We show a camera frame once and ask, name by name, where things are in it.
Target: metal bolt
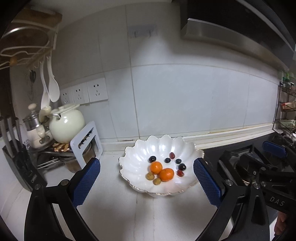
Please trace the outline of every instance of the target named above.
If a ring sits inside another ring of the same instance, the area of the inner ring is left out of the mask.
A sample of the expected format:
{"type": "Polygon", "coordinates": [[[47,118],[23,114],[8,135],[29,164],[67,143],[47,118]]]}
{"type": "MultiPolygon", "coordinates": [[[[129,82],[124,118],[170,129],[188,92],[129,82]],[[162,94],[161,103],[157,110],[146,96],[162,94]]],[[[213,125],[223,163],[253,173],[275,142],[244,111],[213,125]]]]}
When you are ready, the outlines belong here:
{"type": "Polygon", "coordinates": [[[41,185],[38,183],[38,184],[35,185],[34,188],[35,188],[36,190],[38,190],[39,188],[41,188],[41,185]]]}
{"type": "Polygon", "coordinates": [[[64,179],[64,180],[61,181],[62,186],[66,186],[68,183],[69,183],[68,179],[64,179]]]}
{"type": "Polygon", "coordinates": [[[231,181],[231,180],[229,180],[229,179],[227,179],[227,180],[225,181],[225,183],[226,183],[226,185],[228,185],[228,186],[232,186],[232,185],[233,185],[233,181],[231,181]]]}
{"type": "Polygon", "coordinates": [[[256,189],[259,189],[259,188],[260,188],[260,186],[259,186],[258,183],[254,183],[253,186],[254,186],[254,188],[256,188],[256,189]]]}

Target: white ladle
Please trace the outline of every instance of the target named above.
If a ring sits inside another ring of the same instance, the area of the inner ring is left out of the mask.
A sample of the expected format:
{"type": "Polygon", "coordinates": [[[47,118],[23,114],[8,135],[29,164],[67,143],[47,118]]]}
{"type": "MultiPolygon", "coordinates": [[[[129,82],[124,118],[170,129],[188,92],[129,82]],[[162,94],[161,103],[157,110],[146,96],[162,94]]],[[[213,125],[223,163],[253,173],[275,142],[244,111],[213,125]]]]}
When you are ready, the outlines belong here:
{"type": "Polygon", "coordinates": [[[47,57],[47,69],[49,75],[49,84],[48,84],[48,91],[49,97],[52,102],[56,102],[59,99],[59,85],[54,79],[54,75],[52,73],[52,54],[47,57]]]}
{"type": "Polygon", "coordinates": [[[43,94],[42,94],[42,98],[41,98],[41,109],[43,109],[46,106],[49,106],[49,104],[50,104],[49,94],[48,94],[47,86],[46,86],[45,79],[44,79],[43,68],[44,68],[44,60],[42,62],[40,62],[40,77],[41,77],[41,81],[42,81],[42,85],[43,85],[43,94]]]}

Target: marble countertop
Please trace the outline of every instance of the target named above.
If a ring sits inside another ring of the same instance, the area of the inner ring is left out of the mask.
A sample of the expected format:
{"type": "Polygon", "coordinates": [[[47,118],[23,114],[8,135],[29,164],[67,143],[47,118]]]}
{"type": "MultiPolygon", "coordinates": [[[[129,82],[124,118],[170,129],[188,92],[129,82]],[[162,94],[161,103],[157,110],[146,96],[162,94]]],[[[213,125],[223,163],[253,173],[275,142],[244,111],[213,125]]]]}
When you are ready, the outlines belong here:
{"type": "MultiPolygon", "coordinates": [[[[77,207],[96,237],[100,241],[196,240],[216,211],[200,184],[175,196],[153,198],[136,192],[119,175],[118,158],[123,154],[103,154],[101,172],[83,205],[77,207]]],[[[46,179],[51,186],[72,176],[73,173],[62,166],[48,172],[46,179]]],[[[5,220],[19,241],[24,240],[29,199],[30,192],[22,189],[5,220]]],[[[74,240],[58,205],[54,204],[54,208],[65,235],[74,240]]],[[[231,227],[229,222],[221,239],[228,236],[231,227]]]]}

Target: human hand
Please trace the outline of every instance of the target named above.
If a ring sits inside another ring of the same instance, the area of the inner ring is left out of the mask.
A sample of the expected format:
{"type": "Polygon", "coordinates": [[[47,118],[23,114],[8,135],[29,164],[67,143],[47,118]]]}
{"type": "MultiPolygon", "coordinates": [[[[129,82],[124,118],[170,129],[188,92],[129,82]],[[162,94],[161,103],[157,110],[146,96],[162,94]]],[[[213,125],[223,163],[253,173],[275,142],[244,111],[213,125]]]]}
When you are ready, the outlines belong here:
{"type": "Polygon", "coordinates": [[[274,226],[274,232],[276,235],[280,235],[286,228],[286,218],[287,218],[287,215],[282,213],[282,212],[279,212],[278,213],[278,218],[276,220],[276,224],[274,226]]]}

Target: blue gripper pad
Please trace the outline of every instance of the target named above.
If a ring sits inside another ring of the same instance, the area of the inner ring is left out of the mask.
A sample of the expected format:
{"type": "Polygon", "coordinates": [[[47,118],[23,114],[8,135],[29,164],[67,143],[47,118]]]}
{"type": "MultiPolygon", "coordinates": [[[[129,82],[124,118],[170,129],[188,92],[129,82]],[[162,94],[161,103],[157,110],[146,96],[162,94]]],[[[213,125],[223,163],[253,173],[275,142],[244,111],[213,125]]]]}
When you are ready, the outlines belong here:
{"type": "Polygon", "coordinates": [[[194,174],[198,178],[210,203],[218,208],[221,204],[221,190],[199,159],[203,161],[202,158],[197,158],[194,161],[194,174]]]}
{"type": "Polygon", "coordinates": [[[83,177],[78,182],[78,185],[73,190],[72,203],[74,207],[83,204],[92,185],[98,177],[100,170],[100,161],[95,158],[94,162],[89,166],[83,177]]]}
{"type": "Polygon", "coordinates": [[[263,142],[262,149],[265,152],[268,152],[268,153],[275,155],[279,158],[286,158],[287,157],[287,152],[286,152],[285,148],[282,146],[279,146],[277,144],[274,144],[272,142],[268,142],[268,141],[263,142]]]}

